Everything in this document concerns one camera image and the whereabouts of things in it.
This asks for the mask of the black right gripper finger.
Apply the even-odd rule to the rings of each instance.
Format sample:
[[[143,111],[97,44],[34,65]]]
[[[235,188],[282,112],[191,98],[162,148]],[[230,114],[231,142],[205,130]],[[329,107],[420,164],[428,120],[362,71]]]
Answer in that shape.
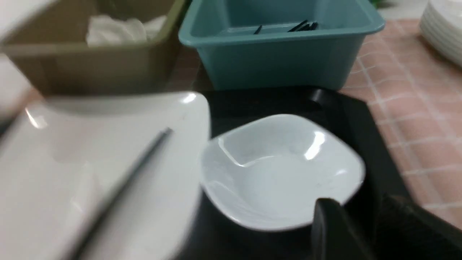
[[[311,225],[314,260],[374,260],[376,256],[345,209],[335,200],[319,198]]]

